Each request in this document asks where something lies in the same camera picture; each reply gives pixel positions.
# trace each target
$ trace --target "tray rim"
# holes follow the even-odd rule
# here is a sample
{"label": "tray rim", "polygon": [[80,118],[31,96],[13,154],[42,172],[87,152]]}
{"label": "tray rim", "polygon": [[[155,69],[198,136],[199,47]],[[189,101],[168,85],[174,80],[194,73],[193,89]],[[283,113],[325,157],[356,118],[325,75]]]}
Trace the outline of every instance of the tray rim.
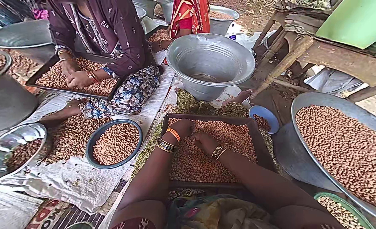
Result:
{"label": "tray rim", "polygon": [[[76,57],[83,57],[87,60],[88,60],[88,58],[93,57],[93,58],[102,58],[102,59],[115,61],[115,59],[110,58],[110,57],[88,54],[88,53],[74,52],[74,55]],[[76,92],[76,91],[71,91],[71,90],[68,90],[68,89],[50,88],[50,87],[47,87],[47,86],[37,85],[36,81],[40,77],[42,77],[43,74],[45,74],[47,71],[49,71],[51,69],[51,67],[53,65],[55,65],[58,61],[59,61],[59,57],[57,55],[53,55],[45,64],[43,64],[41,66],[41,68],[39,68],[31,77],[29,77],[29,79],[25,82],[25,85],[30,86],[30,87],[44,89],[44,90],[49,90],[49,91],[57,91],[57,92],[62,92],[62,93],[75,94],[75,95],[104,99],[104,100],[113,99],[114,93],[116,92],[116,90],[121,85],[122,81],[117,80],[114,88],[112,89],[112,91],[110,92],[110,94],[108,96],[93,95],[93,94],[86,93],[86,92]]]}

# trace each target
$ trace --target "orange bangle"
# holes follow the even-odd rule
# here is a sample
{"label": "orange bangle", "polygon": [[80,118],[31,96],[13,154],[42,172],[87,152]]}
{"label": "orange bangle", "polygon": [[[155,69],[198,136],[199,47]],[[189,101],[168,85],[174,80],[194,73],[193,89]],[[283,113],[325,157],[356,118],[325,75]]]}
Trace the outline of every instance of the orange bangle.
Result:
{"label": "orange bangle", "polygon": [[166,132],[170,132],[178,141],[181,140],[179,134],[174,129],[168,128]]}

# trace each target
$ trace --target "blue plastic bowl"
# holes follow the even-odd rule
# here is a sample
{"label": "blue plastic bowl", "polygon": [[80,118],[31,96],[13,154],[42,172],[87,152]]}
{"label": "blue plastic bowl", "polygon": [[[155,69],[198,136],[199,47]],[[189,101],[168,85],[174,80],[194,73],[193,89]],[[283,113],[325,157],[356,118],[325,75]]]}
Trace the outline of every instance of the blue plastic bowl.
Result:
{"label": "blue plastic bowl", "polygon": [[268,132],[269,134],[277,133],[280,125],[278,124],[278,120],[276,116],[269,109],[262,107],[262,106],[252,106],[249,109],[249,117],[251,117],[252,119],[255,119],[253,115],[258,115],[267,120],[267,122],[269,123],[271,127],[270,131]]}
{"label": "blue plastic bowl", "polygon": [[[134,152],[128,156],[125,160],[123,161],[120,161],[119,163],[117,164],[113,164],[113,165],[102,165],[100,164],[97,160],[95,160],[95,158],[93,157],[93,146],[96,144],[97,140],[100,138],[100,136],[111,126],[115,125],[115,124],[120,124],[120,123],[130,123],[130,124],[133,124],[134,126],[137,127],[138,129],[138,132],[140,134],[140,138],[139,138],[139,142],[137,144],[137,147],[136,149],[134,150]],[[93,165],[94,167],[98,168],[98,169],[114,169],[114,168],[117,168],[121,165],[124,165],[125,163],[127,163],[129,160],[131,160],[136,154],[137,152],[139,151],[140,147],[141,147],[141,144],[143,143],[143,131],[141,130],[141,127],[134,121],[131,121],[129,119],[116,119],[116,120],[113,120],[113,121],[110,121],[110,122],[107,122],[103,125],[101,125],[93,134],[92,136],[89,138],[89,141],[86,145],[86,158],[88,160],[88,162]]]}

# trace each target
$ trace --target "metal tray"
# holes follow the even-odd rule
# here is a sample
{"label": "metal tray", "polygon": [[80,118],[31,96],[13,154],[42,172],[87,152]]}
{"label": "metal tray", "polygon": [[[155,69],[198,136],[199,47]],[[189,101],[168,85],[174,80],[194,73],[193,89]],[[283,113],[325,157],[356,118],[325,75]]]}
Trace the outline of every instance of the metal tray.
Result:
{"label": "metal tray", "polygon": [[[75,52],[74,55],[76,57],[83,57],[86,60],[90,60],[96,63],[105,64],[105,63],[112,63],[114,59],[99,55],[93,55],[93,54],[87,54],[87,53],[80,53]],[[87,97],[94,97],[98,99],[105,99],[105,100],[112,100],[114,93],[118,89],[118,87],[121,85],[122,81],[118,80],[116,85],[114,86],[113,90],[110,92],[109,96],[101,96],[101,95],[93,95],[85,92],[77,92],[77,91],[71,91],[68,89],[57,89],[57,88],[50,88],[46,86],[40,86],[36,84],[36,81],[47,71],[51,69],[53,65],[55,65],[59,61],[59,57],[57,55],[54,55],[50,60],[48,60],[47,63],[45,63],[37,72],[35,72],[34,75],[32,75],[28,81],[25,83],[27,86],[41,88],[45,90],[51,90],[51,91],[57,91],[57,92],[64,92],[64,93],[70,93],[70,94],[76,94],[81,96],[87,96]]]}
{"label": "metal tray", "polygon": [[[276,171],[272,157],[266,147],[264,139],[260,134],[257,123],[251,118],[240,118],[240,117],[224,117],[224,116],[213,116],[213,115],[195,115],[195,114],[166,114],[164,117],[164,123],[161,131],[161,136],[164,135],[168,128],[168,119],[190,119],[190,120],[201,120],[201,121],[223,121],[233,125],[247,125],[249,129],[250,136],[252,137],[252,143],[256,152],[258,165],[273,172]],[[200,183],[200,182],[185,182],[185,181],[170,181],[170,187],[183,187],[183,188],[233,188],[241,189],[244,186],[240,183]]]}
{"label": "metal tray", "polygon": [[166,25],[159,25],[157,27],[155,27],[155,29],[151,30],[151,32],[147,33],[145,35],[145,38],[146,39],[149,39],[155,32],[157,32],[159,29],[168,29],[168,26]]}
{"label": "metal tray", "polygon": [[296,114],[297,112],[303,108],[308,107],[310,105],[317,105],[317,106],[330,106],[336,109],[339,109],[348,117],[357,119],[360,123],[365,124],[369,128],[376,131],[376,116],[369,113],[365,109],[339,97],[328,95],[324,93],[318,92],[307,92],[297,96],[291,107],[292,113],[292,122],[297,133],[299,140],[301,141],[302,145],[305,148],[304,153],[300,152],[298,155],[302,157],[310,157],[312,161],[315,163],[315,166],[318,167],[325,176],[337,187],[341,190],[344,194],[346,194],[355,204],[363,208],[369,214],[376,217],[376,207],[372,204],[369,204],[363,200],[360,200],[358,197],[354,196],[351,192],[349,192],[346,188],[343,187],[341,183],[339,183],[335,178],[332,177],[331,174],[321,165],[321,163],[315,158],[313,153],[308,148],[307,144],[305,143],[300,130],[297,127],[296,123]]}

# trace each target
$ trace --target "hand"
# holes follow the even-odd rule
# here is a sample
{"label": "hand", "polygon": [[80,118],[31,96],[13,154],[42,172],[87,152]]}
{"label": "hand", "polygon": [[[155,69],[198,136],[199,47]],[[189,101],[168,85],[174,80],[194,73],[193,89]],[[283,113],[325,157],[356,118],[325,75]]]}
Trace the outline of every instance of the hand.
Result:
{"label": "hand", "polygon": [[196,138],[195,145],[205,151],[205,153],[209,154],[209,156],[212,155],[216,147],[219,145],[214,138],[206,133],[196,133],[194,137]]}
{"label": "hand", "polygon": [[70,74],[66,77],[66,81],[68,82],[68,88],[84,88],[94,84],[93,79],[89,78],[85,71],[77,71]]}
{"label": "hand", "polygon": [[172,124],[170,128],[174,129],[182,140],[183,138],[192,134],[194,127],[195,124],[191,120],[182,119]]}
{"label": "hand", "polygon": [[62,73],[67,77],[70,76],[74,72],[80,71],[79,66],[74,60],[64,60],[61,62],[61,66],[62,66]]}

